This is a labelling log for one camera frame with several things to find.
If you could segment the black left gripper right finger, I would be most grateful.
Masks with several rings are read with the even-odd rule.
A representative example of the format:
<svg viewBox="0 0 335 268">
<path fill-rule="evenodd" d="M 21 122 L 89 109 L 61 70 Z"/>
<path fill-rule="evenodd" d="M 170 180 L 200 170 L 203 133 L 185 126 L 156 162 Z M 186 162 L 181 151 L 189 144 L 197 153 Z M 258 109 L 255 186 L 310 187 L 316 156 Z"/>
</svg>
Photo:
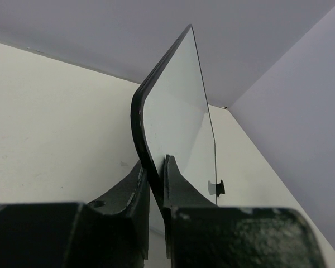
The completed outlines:
<svg viewBox="0 0 335 268">
<path fill-rule="evenodd" d="M 280 207 L 219 207 L 164 163 L 167 257 L 172 267 L 323 267 L 324 258 L 305 218 Z"/>
</svg>

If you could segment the white whiteboard black frame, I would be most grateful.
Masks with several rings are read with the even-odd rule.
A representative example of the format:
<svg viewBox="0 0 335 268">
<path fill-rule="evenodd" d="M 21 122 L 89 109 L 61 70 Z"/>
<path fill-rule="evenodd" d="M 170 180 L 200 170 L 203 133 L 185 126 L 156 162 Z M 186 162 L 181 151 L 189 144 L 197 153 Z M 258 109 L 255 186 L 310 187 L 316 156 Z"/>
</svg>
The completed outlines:
<svg viewBox="0 0 335 268">
<path fill-rule="evenodd" d="M 199 194 L 217 203 L 216 139 L 192 25 L 134 93 L 131 129 L 158 207 L 170 159 Z"/>
</svg>

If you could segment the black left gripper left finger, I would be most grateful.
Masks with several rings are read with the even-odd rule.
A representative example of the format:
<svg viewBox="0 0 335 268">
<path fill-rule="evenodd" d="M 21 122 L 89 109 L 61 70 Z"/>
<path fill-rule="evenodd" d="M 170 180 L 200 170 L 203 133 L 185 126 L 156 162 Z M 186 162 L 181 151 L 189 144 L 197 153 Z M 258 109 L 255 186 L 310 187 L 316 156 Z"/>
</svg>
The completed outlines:
<svg viewBox="0 0 335 268">
<path fill-rule="evenodd" d="M 0 267 L 143 267 L 149 199 L 138 162 L 89 203 L 0 204 Z"/>
</svg>

